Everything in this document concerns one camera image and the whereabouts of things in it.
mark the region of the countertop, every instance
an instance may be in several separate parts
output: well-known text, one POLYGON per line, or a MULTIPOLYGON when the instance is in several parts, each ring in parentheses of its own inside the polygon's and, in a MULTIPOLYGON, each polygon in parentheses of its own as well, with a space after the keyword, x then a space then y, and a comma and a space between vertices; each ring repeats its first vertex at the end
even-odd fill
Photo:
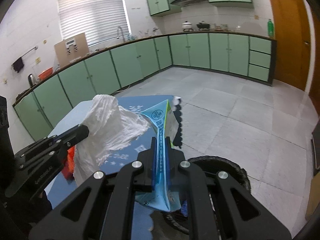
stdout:
POLYGON ((154 38, 159 38, 159 37, 165 37, 165 36, 173 36, 173 35, 180 35, 180 34, 192 34, 192 33, 225 33, 225 34, 236 34, 236 35, 244 35, 244 36, 250 36, 250 37, 256 37, 256 38, 261 38, 261 39, 265 39, 265 40, 270 40, 270 41, 274 41, 275 39, 272 39, 272 38, 268 38, 268 37, 265 37, 265 36, 259 36, 259 35, 254 35, 254 34, 248 34, 248 33, 238 33, 238 32, 232 32, 232 31, 193 31, 193 32, 180 32, 180 33, 169 33, 169 34, 162 34, 162 35, 157 35, 157 36, 151 36, 151 37, 146 37, 146 38, 141 38, 141 39, 137 39, 137 40, 134 40, 134 41, 128 41, 128 42, 124 42, 124 43, 121 43, 121 44, 117 44, 117 45, 114 45, 114 46, 111 46, 111 47, 108 47, 108 48, 105 48, 105 49, 100 49, 99 51, 96 51, 96 52, 93 52, 81 59, 78 59, 72 63, 70 63, 69 65, 63 67, 63 68, 60 68, 58 69, 57 71, 55 71, 54 73, 52 73, 50 76, 48 76, 47 78, 45 78, 44 80, 41 80, 39 83, 37 83, 36 85, 34 85, 33 87, 29 88, 28 90, 25 90, 23 93, 20 94, 20 96, 16 99, 15 103, 12 105, 13 107, 16 106, 20 101, 21 99, 23 99, 26 95, 28 95, 29 93, 31 93, 35 88, 37 88, 38 86, 40 86, 43 82, 46 82, 48 79, 52 78, 53 76, 55 76, 56 74, 60 73, 61 71, 83 61, 83 60, 86 60, 90 57, 93 57, 95 55, 98 55, 100 53, 103 53, 105 51, 108 51, 108 50, 111 50, 111 49, 115 49, 115 48, 118 48, 120 46, 124 46, 124 45, 127 45, 127 44, 131 44, 131 43, 135 43, 135 42, 138 42, 138 41, 144 41, 144 40, 149 40, 149 39, 154 39, 154 38))

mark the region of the blue table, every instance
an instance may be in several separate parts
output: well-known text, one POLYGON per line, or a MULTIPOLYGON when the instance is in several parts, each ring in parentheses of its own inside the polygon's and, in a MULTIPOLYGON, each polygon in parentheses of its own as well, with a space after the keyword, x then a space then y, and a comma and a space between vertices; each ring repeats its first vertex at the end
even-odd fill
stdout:
MULTIPOLYGON (((118 102, 120 106, 123 106, 133 112, 140 113, 166 99, 172 102, 173 96, 123 97, 118 98, 118 102)), ((92 100, 79 103, 56 125, 49 136, 55 134, 59 135, 80 124, 84 120, 91 106, 92 100)), ((100 170, 104 171, 106 174, 118 172, 122 166, 136 160, 140 151, 151 147, 151 138, 153 136, 156 136, 156 133, 150 127, 147 132, 138 137, 137 140, 132 141, 131 145, 127 148, 112 152, 112 155, 100 167, 100 170)), ((62 173, 59 173, 45 190, 52 207, 55 208, 75 189, 76 183, 74 181, 71 183, 68 182, 63 177, 62 173)), ((152 212, 153 211, 151 209, 141 206, 138 203, 134 204, 132 240, 152 239, 152 234, 149 230, 149 228, 153 226, 152 219, 149 216, 152 212)))

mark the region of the window blind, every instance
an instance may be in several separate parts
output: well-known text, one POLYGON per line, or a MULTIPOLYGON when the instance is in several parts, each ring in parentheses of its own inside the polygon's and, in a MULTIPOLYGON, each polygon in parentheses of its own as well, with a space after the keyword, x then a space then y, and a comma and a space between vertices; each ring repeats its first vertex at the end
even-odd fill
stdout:
POLYGON ((129 34, 123 0, 58 0, 63 39, 85 33, 88 45, 129 34))

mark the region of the green bottle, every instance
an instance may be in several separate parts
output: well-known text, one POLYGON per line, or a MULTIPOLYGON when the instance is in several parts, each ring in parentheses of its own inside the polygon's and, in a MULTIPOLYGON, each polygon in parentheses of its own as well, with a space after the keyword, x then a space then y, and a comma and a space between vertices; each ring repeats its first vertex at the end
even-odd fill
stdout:
POLYGON ((274 38, 274 36, 275 36, 274 25, 273 25, 271 19, 269 19, 269 21, 268 21, 268 35, 270 38, 274 38))

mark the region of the white pot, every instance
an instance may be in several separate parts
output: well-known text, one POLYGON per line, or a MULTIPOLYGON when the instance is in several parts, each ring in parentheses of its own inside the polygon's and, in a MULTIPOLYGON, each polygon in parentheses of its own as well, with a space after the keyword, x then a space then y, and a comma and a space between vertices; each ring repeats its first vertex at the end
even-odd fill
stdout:
POLYGON ((182 24, 182 30, 189 30, 189 29, 192 29, 192 23, 188 22, 188 21, 185 21, 183 24, 182 24))

